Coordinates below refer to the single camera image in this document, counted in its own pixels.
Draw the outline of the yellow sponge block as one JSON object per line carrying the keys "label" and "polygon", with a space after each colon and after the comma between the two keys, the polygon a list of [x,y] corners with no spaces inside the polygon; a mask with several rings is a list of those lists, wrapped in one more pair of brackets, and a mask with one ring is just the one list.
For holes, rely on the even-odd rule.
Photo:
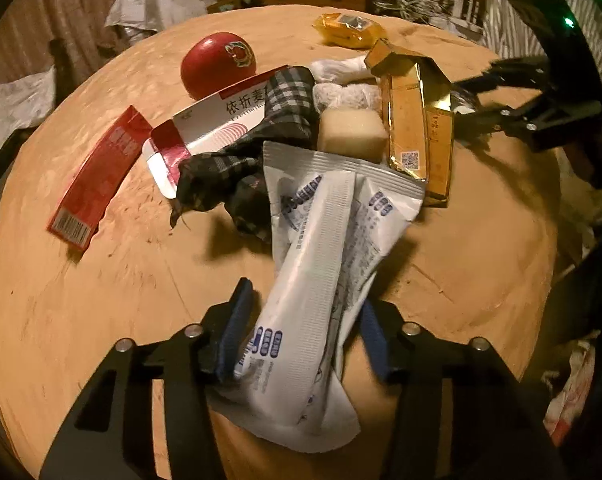
{"label": "yellow sponge block", "polygon": [[328,108],[319,117],[317,149],[382,162],[388,147],[389,133],[375,110]]}

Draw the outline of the white foil pouch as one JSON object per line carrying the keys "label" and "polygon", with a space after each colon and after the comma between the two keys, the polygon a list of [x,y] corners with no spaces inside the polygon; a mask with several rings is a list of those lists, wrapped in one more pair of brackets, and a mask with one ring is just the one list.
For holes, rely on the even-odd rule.
{"label": "white foil pouch", "polygon": [[213,406],[301,453],[359,432],[341,384],[343,346],[378,267],[417,217],[424,183],[366,160],[267,142],[276,278]]}

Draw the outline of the dark plaid cloth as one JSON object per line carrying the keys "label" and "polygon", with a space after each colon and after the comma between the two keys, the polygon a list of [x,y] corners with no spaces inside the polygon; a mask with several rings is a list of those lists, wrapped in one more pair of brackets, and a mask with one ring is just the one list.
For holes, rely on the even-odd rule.
{"label": "dark plaid cloth", "polygon": [[263,144],[316,146],[314,85],[312,73],[304,66],[273,74],[265,89],[265,116],[255,128],[226,148],[180,162],[170,225],[174,226],[186,211],[209,211],[222,204],[239,232],[270,243],[272,225]]}

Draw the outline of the red white medicine box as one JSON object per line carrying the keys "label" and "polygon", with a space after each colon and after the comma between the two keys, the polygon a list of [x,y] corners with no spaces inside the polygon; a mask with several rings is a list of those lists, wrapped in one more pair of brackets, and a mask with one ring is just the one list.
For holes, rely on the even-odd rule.
{"label": "red white medicine box", "polygon": [[152,129],[142,156],[165,198],[176,197],[182,160],[226,148],[263,120],[267,81],[275,74],[268,70],[233,84]]}

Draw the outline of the gold foil box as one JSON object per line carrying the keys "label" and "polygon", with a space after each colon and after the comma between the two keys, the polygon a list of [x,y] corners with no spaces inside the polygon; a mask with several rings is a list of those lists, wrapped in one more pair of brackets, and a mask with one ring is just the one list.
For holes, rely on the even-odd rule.
{"label": "gold foil box", "polygon": [[452,180],[452,84],[433,58],[386,39],[374,44],[365,64],[379,79],[388,165],[424,185],[427,206],[445,207]]}

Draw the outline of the grey knitted sock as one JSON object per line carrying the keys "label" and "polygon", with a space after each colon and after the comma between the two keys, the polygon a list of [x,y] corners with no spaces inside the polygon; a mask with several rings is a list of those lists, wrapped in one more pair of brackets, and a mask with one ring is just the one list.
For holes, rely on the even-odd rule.
{"label": "grey knitted sock", "polygon": [[315,84],[314,105],[318,113],[330,108],[348,110],[381,110],[381,90],[375,84],[348,84],[341,86],[332,82]]}

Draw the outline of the white crumpled tissue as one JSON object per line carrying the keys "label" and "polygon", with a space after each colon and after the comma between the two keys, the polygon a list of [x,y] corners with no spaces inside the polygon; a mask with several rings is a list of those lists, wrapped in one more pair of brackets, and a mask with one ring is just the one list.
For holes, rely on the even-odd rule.
{"label": "white crumpled tissue", "polygon": [[318,84],[351,84],[374,78],[363,55],[346,60],[317,60],[308,69]]}

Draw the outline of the yellow snack wrapper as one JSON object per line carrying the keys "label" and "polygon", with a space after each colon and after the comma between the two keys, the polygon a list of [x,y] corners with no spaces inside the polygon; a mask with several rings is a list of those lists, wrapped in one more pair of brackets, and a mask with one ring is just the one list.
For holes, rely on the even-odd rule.
{"label": "yellow snack wrapper", "polygon": [[378,40],[388,38],[380,24],[357,14],[324,13],[313,26],[326,44],[355,50],[370,49]]}

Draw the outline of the red carton box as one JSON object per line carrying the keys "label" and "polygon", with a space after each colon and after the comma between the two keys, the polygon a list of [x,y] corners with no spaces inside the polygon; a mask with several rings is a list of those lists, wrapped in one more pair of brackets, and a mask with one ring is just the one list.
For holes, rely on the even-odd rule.
{"label": "red carton box", "polygon": [[47,231],[80,252],[88,247],[152,127],[133,105],[111,125],[77,170]]}

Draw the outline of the red apple-shaped ball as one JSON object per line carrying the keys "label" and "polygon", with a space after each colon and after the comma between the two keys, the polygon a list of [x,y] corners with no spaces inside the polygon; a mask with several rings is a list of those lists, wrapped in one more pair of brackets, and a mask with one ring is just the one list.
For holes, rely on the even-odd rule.
{"label": "red apple-shaped ball", "polygon": [[201,100],[256,74],[250,44],[232,32],[213,32],[197,42],[180,64],[180,79],[194,100]]}

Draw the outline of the left white plastic cover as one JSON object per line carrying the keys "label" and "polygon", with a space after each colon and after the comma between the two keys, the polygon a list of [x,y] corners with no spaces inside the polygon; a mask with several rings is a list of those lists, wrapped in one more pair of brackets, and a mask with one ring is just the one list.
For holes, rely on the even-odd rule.
{"label": "left white plastic cover", "polygon": [[56,69],[0,84],[0,150],[19,129],[38,127],[54,109]]}

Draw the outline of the brown curtain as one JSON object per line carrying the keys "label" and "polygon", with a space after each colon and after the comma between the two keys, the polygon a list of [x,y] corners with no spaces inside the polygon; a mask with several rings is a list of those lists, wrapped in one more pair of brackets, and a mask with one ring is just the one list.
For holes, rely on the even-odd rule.
{"label": "brown curtain", "polygon": [[0,84],[44,72],[52,40],[66,49],[81,84],[126,49],[106,18],[115,0],[12,0],[0,18]]}

